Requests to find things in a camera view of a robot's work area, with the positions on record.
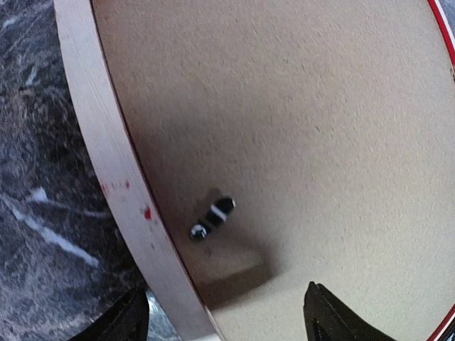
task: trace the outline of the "red stain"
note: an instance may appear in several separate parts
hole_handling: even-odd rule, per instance
[[[145,217],[146,220],[150,220],[150,219],[151,219],[150,207],[147,207],[147,208],[144,210],[144,217]]]

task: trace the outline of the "white vein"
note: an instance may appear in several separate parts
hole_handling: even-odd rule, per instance
[[[74,245],[63,236],[55,233],[50,228],[43,226],[40,222],[34,220],[31,216],[22,213],[7,197],[0,195],[0,199],[9,208],[11,213],[19,222],[24,222],[30,229],[39,233],[45,242],[48,244],[54,244],[59,246],[62,250],[75,255],[85,261],[90,266],[97,268],[100,265],[100,261],[93,256],[90,256],[85,250],[81,249],[77,245]]]
[[[36,67],[36,65],[34,65],[32,68],[31,68],[31,71],[30,71],[30,75],[28,75],[28,78],[26,80],[26,85],[29,87],[33,84],[33,81],[35,80],[36,78],[36,74],[38,73],[38,68]]]
[[[58,207],[64,210],[69,210],[79,215],[85,215],[87,217],[93,218],[109,218],[111,217],[110,213],[107,212],[94,212],[90,210],[78,210],[76,208],[72,208],[69,205],[62,204],[61,202],[50,200],[46,193],[46,190],[42,187],[36,188],[35,190],[31,191],[31,194],[26,198],[26,202],[39,202],[41,204],[47,204],[54,207]]]

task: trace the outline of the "granite countertop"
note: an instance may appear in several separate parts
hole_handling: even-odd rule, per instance
[[[0,341],[67,340],[144,286],[77,125],[49,0],[0,0]],[[179,340],[151,297],[149,340]]]

